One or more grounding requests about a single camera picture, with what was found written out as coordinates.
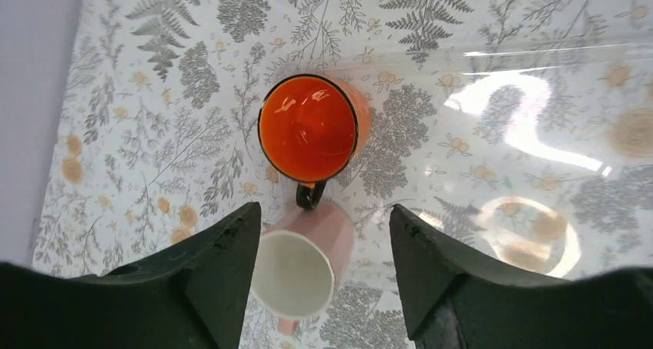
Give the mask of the orange mug black handle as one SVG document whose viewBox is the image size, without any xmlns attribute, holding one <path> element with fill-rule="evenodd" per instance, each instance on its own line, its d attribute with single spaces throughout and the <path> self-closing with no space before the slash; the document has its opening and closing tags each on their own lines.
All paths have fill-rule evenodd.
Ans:
<svg viewBox="0 0 653 349">
<path fill-rule="evenodd" d="M 370 138 L 372 114 L 363 93 L 342 79 L 303 73 L 280 80 L 258 116 L 263 154 L 296 181 L 296 204 L 312 210 L 327 180 L 342 172 Z"/>
</svg>

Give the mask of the pink white mug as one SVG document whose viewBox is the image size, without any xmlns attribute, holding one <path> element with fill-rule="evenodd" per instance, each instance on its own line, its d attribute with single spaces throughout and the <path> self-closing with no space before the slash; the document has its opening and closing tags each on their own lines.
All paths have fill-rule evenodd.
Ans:
<svg viewBox="0 0 653 349">
<path fill-rule="evenodd" d="M 281 334 L 293 335 L 300 321 L 326 310 L 353 247 L 353 222 L 331 201 L 314 210 L 295 207 L 262 233 L 251 290 L 279 318 Z"/>
</svg>

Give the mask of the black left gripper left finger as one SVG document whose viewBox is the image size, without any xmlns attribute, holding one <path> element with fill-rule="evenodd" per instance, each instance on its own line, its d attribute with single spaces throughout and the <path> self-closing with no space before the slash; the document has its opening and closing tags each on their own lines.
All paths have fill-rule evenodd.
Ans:
<svg viewBox="0 0 653 349">
<path fill-rule="evenodd" d="M 261 231 L 242 205 L 213 226 L 103 276 L 1 265 L 3 348 L 236 348 Z"/>
</svg>

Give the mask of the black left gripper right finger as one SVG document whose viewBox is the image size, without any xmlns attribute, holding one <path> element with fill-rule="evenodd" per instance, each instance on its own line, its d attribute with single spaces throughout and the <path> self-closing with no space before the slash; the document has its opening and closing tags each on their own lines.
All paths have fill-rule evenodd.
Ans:
<svg viewBox="0 0 653 349">
<path fill-rule="evenodd" d="M 580 280 L 522 270 L 396 205 L 389 220 L 408 338 L 418 348 L 650 348 L 652 271 Z"/>
</svg>

